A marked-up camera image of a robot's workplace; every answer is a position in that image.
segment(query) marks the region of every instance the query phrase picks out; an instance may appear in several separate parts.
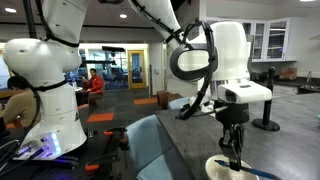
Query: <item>person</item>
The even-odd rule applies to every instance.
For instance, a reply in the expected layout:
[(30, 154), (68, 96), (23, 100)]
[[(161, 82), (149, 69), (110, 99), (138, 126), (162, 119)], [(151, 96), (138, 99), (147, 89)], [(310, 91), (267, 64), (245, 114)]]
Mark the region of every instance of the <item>person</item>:
[(77, 98), (78, 106), (88, 103), (88, 97), (90, 93), (92, 92), (96, 92), (98, 94), (103, 93), (101, 89), (103, 87), (104, 81), (100, 76), (97, 75), (97, 70), (94, 68), (91, 68), (90, 75), (91, 75), (90, 80), (86, 80), (86, 78), (82, 77), (83, 90), (79, 92), (80, 97)]
[[(36, 115), (37, 102), (34, 94), (21, 77), (10, 77), (7, 85), (14, 91), (14, 95), (6, 106), (0, 107), (0, 119), (3, 119), (5, 125), (13, 123), (15, 127), (28, 127)], [(40, 122), (40, 112), (34, 125), (38, 122)]]

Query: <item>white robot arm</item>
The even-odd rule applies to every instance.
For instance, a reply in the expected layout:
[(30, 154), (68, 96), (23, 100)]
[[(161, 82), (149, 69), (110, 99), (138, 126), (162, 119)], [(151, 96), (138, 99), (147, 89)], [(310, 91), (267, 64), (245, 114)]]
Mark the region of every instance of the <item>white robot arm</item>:
[[(209, 26), (195, 22), (182, 35), (169, 0), (129, 0), (133, 9), (159, 31), (173, 50), (170, 68), (181, 80), (199, 80), (204, 83), (191, 107), (180, 110), (179, 119), (192, 116), (202, 103), (210, 86), (214, 101), (211, 113), (223, 124), (220, 148), (229, 158), (230, 168), (239, 171), (243, 127), (249, 121), (248, 103), (272, 98), (269, 89), (249, 80), (247, 69), (248, 47), (244, 29), (236, 22), (219, 22)], [(202, 26), (204, 33), (192, 41), (186, 38), (192, 26)]]
[[(123, 0), (99, 0), (121, 3)], [(38, 91), (41, 121), (26, 135), (18, 160), (26, 160), (38, 149), (35, 160), (52, 160), (81, 146), (87, 139), (80, 123), (74, 89), (63, 72), (78, 68), (80, 32), (90, 0), (36, 0), (46, 38), (13, 39), (3, 51), (10, 69), (23, 76)]]

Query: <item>ceiling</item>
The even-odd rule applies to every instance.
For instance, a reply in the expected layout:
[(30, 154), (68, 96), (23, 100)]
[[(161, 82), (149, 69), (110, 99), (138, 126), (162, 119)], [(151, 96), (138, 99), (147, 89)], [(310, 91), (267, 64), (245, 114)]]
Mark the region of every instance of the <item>ceiling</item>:
[[(172, 7), (177, 10), (185, 0), (171, 0)], [(34, 0), (30, 0), (35, 23), (41, 23), (37, 16), (37, 8)], [(16, 14), (4, 11), (5, 7), (17, 9)], [(127, 14), (126, 19), (121, 19), (120, 14)], [(23, 0), (0, 0), (0, 22), (1, 23), (26, 23)], [(100, 4), (98, 0), (91, 0), (87, 15), (84, 20), (87, 26), (112, 26), (112, 27), (142, 27), (151, 26), (142, 20), (139, 15), (131, 8), (128, 0), (119, 5)]]

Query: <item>chair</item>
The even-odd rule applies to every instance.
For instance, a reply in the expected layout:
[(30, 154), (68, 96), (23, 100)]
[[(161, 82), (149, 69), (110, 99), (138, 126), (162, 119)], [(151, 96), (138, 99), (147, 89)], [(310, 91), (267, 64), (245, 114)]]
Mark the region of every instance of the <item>chair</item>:
[[(106, 83), (103, 83), (103, 86), (101, 87), (101, 92), (104, 91), (105, 86), (106, 86)], [(91, 107), (96, 102), (96, 100), (100, 100), (102, 105), (103, 105), (103, 108), (106, 109), (106, 106), (105, 106), (102, 98), (103, 98), (103, 93), (99, 94), (97, 92), (90, 92), (89, 95), (88, 95), (89, 107)]]
[(4, 124), (4, 120), (0, 117), (0, 139), (10, 135), (10, 131), (6, 129), (6, 125)]
[(186, 164), (155, 115), (129, 125), (127, 137), (137, 179), (191, 179)]
[(181, 109), (183, 105), (189, 103), (190, 97), (172, 100), (168, 103), (168, 109)]

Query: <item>man in red shirt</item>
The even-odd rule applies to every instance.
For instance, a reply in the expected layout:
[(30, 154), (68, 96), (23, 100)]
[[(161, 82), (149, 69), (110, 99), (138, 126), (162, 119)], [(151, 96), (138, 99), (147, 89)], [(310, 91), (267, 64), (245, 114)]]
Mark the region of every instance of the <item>man in red shirt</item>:
[(88, 103), (88, 96), (91, 92), (96, 92), (98, 94), (102, 94), (101, 91), (104, 81), (103, 79), (97, 75), (97, 70), (94, 68), (90, 69), (91, 78), (90, 80), (86, 80), (82, 77), (83, 88), (84, 90), (80, 91), (81, 97), (78, 99), (78, 106), (82, 104)]

